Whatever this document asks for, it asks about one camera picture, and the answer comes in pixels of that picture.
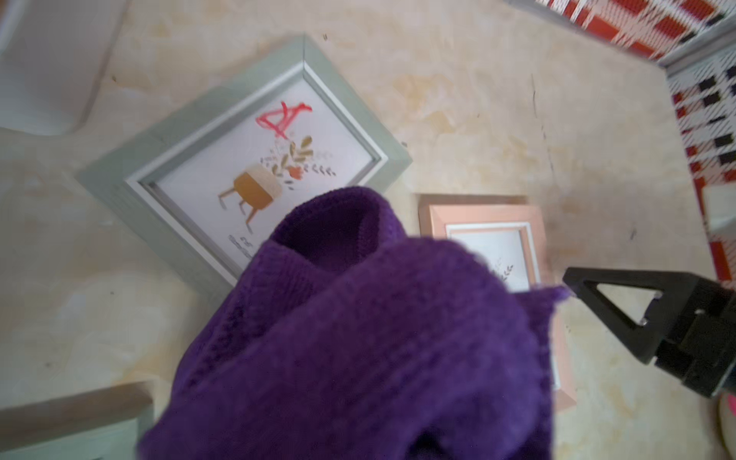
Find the purple microfiber cloth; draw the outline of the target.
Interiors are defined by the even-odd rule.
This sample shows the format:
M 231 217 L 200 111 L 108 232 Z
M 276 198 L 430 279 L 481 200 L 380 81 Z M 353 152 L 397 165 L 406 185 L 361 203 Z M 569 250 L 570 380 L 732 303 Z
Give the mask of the purple microfiber cloth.
M 142 459 L 549 459 L 562 287 L 511 293 L 363 187 L 288 214 L 176 370 Z

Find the pink picture frame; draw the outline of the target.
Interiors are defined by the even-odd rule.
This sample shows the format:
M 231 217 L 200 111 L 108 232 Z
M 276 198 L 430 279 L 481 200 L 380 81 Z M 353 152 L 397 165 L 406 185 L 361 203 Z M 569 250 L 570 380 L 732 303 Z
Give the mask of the pink picture frame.
M 423 236 L 450 239 L 475 253 L 506 285 L 522 292 L 553 284 L 539 207 L 523 195 L 421 195 Z

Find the green frame near arm base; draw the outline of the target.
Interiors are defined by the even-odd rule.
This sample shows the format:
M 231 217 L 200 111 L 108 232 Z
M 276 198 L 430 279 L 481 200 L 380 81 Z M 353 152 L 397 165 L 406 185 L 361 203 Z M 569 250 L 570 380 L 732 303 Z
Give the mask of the green frame near arm base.
M 3 459 L 135 459 L 153 425 L 145 383 L 126 383 L 1 411 Z

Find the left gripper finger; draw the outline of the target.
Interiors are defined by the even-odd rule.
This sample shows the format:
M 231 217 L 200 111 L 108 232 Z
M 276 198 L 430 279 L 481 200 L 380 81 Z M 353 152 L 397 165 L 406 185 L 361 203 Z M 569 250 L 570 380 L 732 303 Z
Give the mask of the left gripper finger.
M 563 282 L 644 364 L 684 341 L 719 284 L 681 271 L 568 268 Z

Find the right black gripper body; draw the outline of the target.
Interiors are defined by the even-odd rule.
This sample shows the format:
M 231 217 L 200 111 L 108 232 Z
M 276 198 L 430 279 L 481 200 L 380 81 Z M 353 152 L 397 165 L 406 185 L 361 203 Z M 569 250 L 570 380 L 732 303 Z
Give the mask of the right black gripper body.
M 655 366 L 693 392 L 735 391 L 735 291 L 700 280 L 678 305 Z

